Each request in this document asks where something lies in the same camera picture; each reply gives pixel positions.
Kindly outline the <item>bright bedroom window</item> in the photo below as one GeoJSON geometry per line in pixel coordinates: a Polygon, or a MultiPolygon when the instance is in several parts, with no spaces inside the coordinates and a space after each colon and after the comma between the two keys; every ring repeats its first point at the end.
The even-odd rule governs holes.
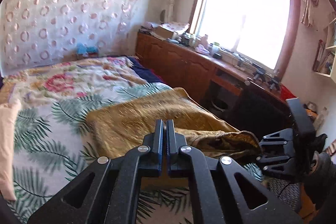
{"type": "Polygon", "coordinates": [[[194,0],[190,31],[283,77],[299,12],[300,0],[194,0]]]}

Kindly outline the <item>long wooden cabinet desk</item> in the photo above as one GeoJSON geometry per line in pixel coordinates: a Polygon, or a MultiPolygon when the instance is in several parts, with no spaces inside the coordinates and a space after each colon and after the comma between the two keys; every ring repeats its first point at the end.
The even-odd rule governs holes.
{"type": "Polygon", "coordinates": [[[191,48],[138,33],[135,54],[172,88],[181,87],[208,111],[239,130],[263,136],[290,127],[279,92],[252,82],[252,75],[191,48]]]}

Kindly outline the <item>palm leaf print blanket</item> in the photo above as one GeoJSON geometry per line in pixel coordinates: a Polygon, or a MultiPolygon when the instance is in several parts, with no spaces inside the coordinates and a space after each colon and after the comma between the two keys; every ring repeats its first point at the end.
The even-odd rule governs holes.
{"type": "Polygon", "coordinates": [[[156,120],[206,156],[240,163],[261,151],[254,134],[239,131],[195,103],[182,88],[162,83],[115,87],[102,94],[48,101],[18,113],[9,207],[21,223],[100,156],[117,158],[142,144],[156,120]]]}

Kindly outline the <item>floral cream quilt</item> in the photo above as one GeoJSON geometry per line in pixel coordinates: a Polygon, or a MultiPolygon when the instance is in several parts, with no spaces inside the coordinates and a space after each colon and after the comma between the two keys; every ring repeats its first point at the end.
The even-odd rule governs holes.
{"type": "Polygon", "coordinates": [[[112,92],[147,84],[133,70],[125,56],[82,59],[31,68],[6,76],[1,87],[1,103],[21,101],[31,108],[54,101],[112,92]]]}

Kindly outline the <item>navy blue bed sheet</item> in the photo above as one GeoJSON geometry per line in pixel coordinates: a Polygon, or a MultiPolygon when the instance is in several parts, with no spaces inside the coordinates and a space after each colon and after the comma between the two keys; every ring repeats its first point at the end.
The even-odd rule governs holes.
{"type": "Polygon", "coordinates": [[[135,57],[128,56],[127,58],[133,63],[131,68],[135,71],[135,73],[148,83],[165,83],[163,79],[157,76],[151,69],[142,66],[135,57]]]}

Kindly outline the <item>folded pink cloth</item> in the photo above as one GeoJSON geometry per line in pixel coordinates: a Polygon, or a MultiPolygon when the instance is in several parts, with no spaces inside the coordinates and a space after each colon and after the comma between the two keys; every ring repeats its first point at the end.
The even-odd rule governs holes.
{"type": "Polygon", "coordinates": [[[14,129],[20,100],[1,104],[0,157],[1,157],[1,194],[7,201],[15,201],[13,183],[14,129]]]}

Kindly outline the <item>pink toy on sill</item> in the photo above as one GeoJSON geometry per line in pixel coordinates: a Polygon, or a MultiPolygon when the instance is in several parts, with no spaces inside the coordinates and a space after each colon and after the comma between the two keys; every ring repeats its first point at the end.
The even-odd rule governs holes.
{"type": "Polygon", "coordinates": [[[198,45],[195,48],[195,51],[203,55],[209,55],[210,52],[208,50],[208,47],[209,47],[208,35],[204,35],[200,38],[198,45]]]}

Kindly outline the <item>teal toy on headboard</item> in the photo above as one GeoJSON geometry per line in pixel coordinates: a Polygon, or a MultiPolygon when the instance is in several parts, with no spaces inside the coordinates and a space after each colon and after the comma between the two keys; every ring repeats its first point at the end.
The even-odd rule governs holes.
{"type": "Polygon", "coordinates": [[[76,57],[78,60],[86,58],[96,58],[99,56],[98,48],[95,46],[86,46],[79,43],[76,48],[76,57]]]}

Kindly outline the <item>cardboard box on cabinet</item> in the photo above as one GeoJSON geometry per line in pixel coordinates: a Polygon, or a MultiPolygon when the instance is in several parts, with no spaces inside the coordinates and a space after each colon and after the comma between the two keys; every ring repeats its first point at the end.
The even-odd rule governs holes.
{"type": "Polygon", "coordinates": [[[175,39],[178,36],[183,35],[189,28],[189,24],[179,23],[179,22],[168,22],[159,25],[155,30],[154,34],[163,40],[175,39]]]}

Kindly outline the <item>white wall shelf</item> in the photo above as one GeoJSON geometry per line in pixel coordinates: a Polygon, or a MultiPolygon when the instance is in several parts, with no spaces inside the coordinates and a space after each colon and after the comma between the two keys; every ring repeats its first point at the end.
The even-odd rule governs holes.
{"type": "Polygon", "coordinates": [[[335,82],[335,11],[329,13],[328,20],[323,28],[323,37],[318,41],[312,70],[335,82]]]}

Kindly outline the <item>circle patterned wall curtain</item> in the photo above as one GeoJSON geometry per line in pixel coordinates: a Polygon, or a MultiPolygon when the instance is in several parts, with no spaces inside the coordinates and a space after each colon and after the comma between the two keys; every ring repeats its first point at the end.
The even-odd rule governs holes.
{"type": "Polygon", "coordinates": [[[125,55],[139,0],[3,0],[1,73],[59,63],[79,47],[125,55]]]}

